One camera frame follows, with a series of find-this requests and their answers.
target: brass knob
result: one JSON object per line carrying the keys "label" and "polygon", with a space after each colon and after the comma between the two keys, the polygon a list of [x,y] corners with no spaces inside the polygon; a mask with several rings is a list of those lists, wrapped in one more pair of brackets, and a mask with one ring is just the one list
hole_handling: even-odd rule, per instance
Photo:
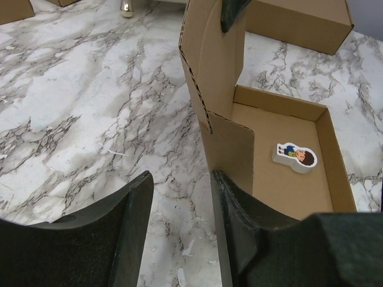
{"label": "brass knob", "polygon": [[133,17],[133,0],[121,0],[120,12],[124,18]]}

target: marble countertop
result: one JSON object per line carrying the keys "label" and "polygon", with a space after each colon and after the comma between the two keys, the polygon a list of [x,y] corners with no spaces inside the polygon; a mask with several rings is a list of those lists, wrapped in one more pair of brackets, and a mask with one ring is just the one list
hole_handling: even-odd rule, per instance
{"label": "marble countertop", "polygon": [[[221,286],[209,174],[178,54],[184,6],[119,0],[0,26],[0,217],[53,221],[144,170],[156,189],[138,286]],[[328,105],[359,211],[380,207],[383,43],[335,56],[248,34],[240,84]]]}

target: cardboard box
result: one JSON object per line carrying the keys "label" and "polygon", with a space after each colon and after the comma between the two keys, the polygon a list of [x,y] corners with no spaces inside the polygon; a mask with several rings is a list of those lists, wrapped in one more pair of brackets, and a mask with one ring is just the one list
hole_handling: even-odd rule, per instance
{"label": "cardboard box", "polygon": [[68,5],[73,4],[74,2],[77,2],[79,0],[47,0],[48,2],[54,3],[57,6],[65,7]]}
{"label": "cardboard box", "polygon": [[29,0],[0,0],[0,25],[33,17],[34,9]]}
{"label": "cardboard box", "polygon": [[334,55],[353,29],[346,0],[252,0],[246,30]]}
{"label": "cardboard box", "polygon": [[[200,122],[210,170],[296,219],[314,212],[354,212],[355,204],[329,110],[316,103],[236,86],[244,61],[246,19],[228,33],[222,0],[190,0],[180,53],[191,103]],[[302,175],[273,163],[277,143],[293,142],[318,156]]]}

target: brown hair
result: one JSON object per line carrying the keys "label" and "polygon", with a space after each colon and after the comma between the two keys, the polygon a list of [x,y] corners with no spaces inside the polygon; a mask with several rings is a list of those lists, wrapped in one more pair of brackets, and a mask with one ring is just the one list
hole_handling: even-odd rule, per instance
{"label": "brown hair", "polygon": [[310,166],[314,163],[314,156],[311,152],[305,151],[305,159],[301,161],[305,166]]}

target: character-shaped eraser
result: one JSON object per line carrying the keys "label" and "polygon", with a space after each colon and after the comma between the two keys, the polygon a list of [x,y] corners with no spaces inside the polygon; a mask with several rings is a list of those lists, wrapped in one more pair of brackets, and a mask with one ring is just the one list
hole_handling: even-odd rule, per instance
{"label": "character-shaped eraser", "polygon": [[278,143],[273,151],[272,161],[290,166],[299,173],[308,173],[318,163],[317,155],[309,148],[301,148],[291,142]]}

